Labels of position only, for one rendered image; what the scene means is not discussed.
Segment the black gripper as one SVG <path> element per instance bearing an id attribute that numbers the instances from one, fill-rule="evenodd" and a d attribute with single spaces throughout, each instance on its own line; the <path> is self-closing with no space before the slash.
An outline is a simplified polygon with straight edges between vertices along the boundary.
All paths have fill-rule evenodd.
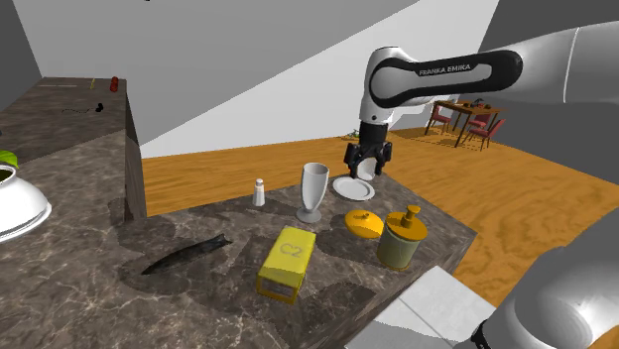
<path id="1" fill-rule="evenodd" d="M 361 147 L 374 147 L 374 158 L 376 160 L 375 175 L 381 175 L 383 167 L 391 161 L 392 148 L 391 142 L 385 142 L 388 132 L 387 124 L 360 123 L 359 144 L 349 143 L 346 148 L 343 161 L 347 164 L 349 175 L 357 177 L 357 168 L 362 161 Z"/>

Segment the small white cup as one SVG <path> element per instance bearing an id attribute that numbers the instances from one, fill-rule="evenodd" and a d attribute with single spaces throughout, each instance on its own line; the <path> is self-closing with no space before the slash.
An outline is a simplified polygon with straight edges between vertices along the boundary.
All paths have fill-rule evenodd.
<path id="1" fill-rule="evenodd" d="M 357 166 L 357 177 L 370 181 L 375 177 L 375 168 L 377 165 L 377 160 L 375 158 L 366 158 Z"/>

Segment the white plate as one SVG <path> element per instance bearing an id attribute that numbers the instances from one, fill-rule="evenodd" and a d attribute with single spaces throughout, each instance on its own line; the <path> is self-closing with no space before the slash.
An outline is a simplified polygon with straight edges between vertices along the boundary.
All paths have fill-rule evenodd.
<path id="1" fill-rule="evenodd" d="M 355 201 L 366 201 L 375 195 L 370 183 L 348 175 L 335 179 L 332 187 L 342 197 Z"/>

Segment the white goblet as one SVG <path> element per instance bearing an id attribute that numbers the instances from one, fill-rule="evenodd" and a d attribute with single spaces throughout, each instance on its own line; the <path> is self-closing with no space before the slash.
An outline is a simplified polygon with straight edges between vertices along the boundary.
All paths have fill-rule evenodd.
<path id="1" fill-rule="evenodd" d="M 318 208 L 324 198 L 328 184 L 329 168 L 321 163 L 307 163 L 303 166 L 301 182 L 302 206 L 297 217 L 304 223 L 316 223 L 321 218 Z"/>

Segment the yellow round lid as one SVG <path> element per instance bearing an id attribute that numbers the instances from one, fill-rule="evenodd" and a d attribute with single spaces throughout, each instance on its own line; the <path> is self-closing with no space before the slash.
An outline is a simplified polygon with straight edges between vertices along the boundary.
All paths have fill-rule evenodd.
<path id="1" fill-rule="evenodd" d="M 376 239 L 382 235 L 383 220 L 368 210 L 351 210 L 344 216 L 344 225 L 349 232 L 364 239 Z"/>

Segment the olive canister with yellow lid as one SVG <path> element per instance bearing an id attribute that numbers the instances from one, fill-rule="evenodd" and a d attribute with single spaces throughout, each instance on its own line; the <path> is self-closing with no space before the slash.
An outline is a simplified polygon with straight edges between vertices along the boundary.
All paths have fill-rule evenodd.
<path id="1" fill-rule="evenodd" d="M 403 271 L 411 264 L 418 246 L 428 236 L 427 226 L 417 217 L 420 211 L 419 206 L 408 205 L 406 212 L 386 216 L 376 252 L 384 266 Z"/>

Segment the wooden dining table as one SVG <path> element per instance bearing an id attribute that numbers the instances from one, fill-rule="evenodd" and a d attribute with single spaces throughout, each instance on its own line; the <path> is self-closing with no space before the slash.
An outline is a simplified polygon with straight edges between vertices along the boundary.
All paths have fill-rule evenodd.
<path id="1" fill-rule="evenodd" d="M 444 107 L 446 109 L 452 110 L 457 113 L 456 120 L 453 122 L 453 125 L 452 125 L 452 129 L 451 129 L 452 132 L 455 132 L 456 129 L 458 128 L 458 124 L 460 122 L 461 117 L 463 115 L 466 116 L 464 123 L 459 128 L 460 132 L 458 134 L 458 138 L 454 145 L 456 148 L 461 143 L 463 134 L 466 130 L 466 126 L 468 125 L 468 122 L 470 121 L 473 115 L 490 114 L 491 122 L 488 124 L 488 126 L 491 127 L 495 123 L 495 120 L 498 117 L 498 114 L 503 111 L 502 108 L 466 107 L 463 104 L 456 104 L 456 103 L 452 103 L 446 100 L 436 100 L 433 103 L 433 110 L 436 110 L 438 107 Z"/>

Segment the yellow box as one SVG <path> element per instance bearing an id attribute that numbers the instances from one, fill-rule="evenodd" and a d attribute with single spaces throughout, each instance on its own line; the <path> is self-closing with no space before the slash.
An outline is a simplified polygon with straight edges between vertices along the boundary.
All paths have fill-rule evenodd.
<path id="1" fill-rule="evenodd" d="M 285 226 L 267 255 L 256 278 L 256 292 L 294 304 L 305 278 L 315 234 Z"/>

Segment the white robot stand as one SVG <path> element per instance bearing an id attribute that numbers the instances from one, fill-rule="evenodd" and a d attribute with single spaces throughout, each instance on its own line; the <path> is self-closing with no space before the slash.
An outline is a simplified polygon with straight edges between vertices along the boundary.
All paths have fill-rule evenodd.
<path id="1" fill-rule="evenodd" d="M 495 306 L 435 266 L 422 274 L 344 349 L 453 349 Z"/>

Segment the white plant pot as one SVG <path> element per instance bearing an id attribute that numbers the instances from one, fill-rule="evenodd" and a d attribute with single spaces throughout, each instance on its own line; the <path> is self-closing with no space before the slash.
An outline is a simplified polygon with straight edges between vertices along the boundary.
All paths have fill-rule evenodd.
<path id="1" fill-rule="evenodd" d="M 18 169 L 17 156 L 0 150 L 0 243 L 27 234 L 52 212 L 44 194 L 18 177 Z"/>

